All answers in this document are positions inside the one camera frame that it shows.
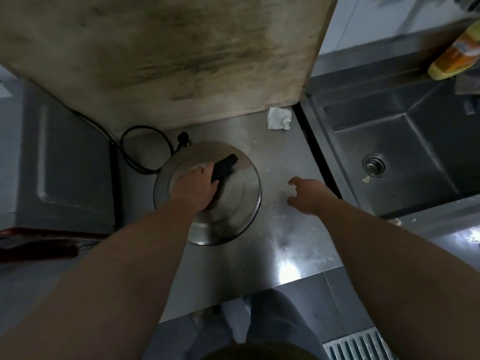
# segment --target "pot lid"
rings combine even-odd
[[[153,201],[159,207],[170,199],[171,188],[187,170],[218,162],[230,154],[238,162],[218,185],[212,202],[199,212],[191,225],[188,241],[196,245],[217,245],[239,236],[252,223],[260,207],[260,176],[242,151],[219,141],[203,141],[181,149],[170,157],[155,181]]]

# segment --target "left hand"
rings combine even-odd
[[[178,178],[172,187],[170,199],[187,202],[195,213],[204,210],[219,185],[218,180],[211,182],[213,166],[213,163],[207,163],[205,168],[198,166]]]

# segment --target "stained cutting board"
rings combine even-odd
[[[117,136],[298,101],[337,0],[0,0],[0,64]]]

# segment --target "black power cord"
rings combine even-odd
[[[128,166],[130,168],[132,168],[133,170],[135,170],[136,172],[140,173],[140,174],[145,174],[145,175],[158,174],[160,172],[160,169],[162,169],[162,167],[159,167],[157,169],[149,169],[146,166],[143,166],[140,163],[138,163],[137,161],[135,161],[131,156],[129,156],[129,154],[123,148],[123,141],[125,140],[125,137],[127,136],[128,133],[131,133],[132,131],[137,130],[137,129],[147,129],[147,130],[152,130],[154,132],[159,133],[160,135],[162,135],[162,137],[165,139],[165,141],[168,145],[168,148],[170,150],[170,156],[176,154],[183,147],[186,147],[186,146],[190,145],[190,139],[189,139],[188,134],[186,132],[182,132],[182,133],[180,133],[180,135],[177,136],[178,146],[177,146],[177,149],[174,150],[171,141],[168,139],[168,137],[161,130],[159,130],[158,128],[152,127],[152,126],[147,126],[147,125],[135,125],[135,126],[132,126],[128,129],[126,129],[125,132],[120,137],[120,142],[117,142],[117,140],[112,138],[111,135],[109,134],[109,132],[102,125],[100,125],[97,121],[92,120],[91,118],[85,116],[84,114],[81,114],[78,111],[73,110],[73,113],[76,116],[82,118],[83,120],[88,121],[93,126],[96,126],[113,144],[115,144],[117,146],[117,148],[119,149],[119,151],[121,152],[121,154],[123,156],[123,159],[125,159],[125,162],[128,164]]]

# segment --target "plastic bottle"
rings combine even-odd
[[[480,58],[480,20],[465,32],[428,68],[434,80],[443,80],[463,72]]]

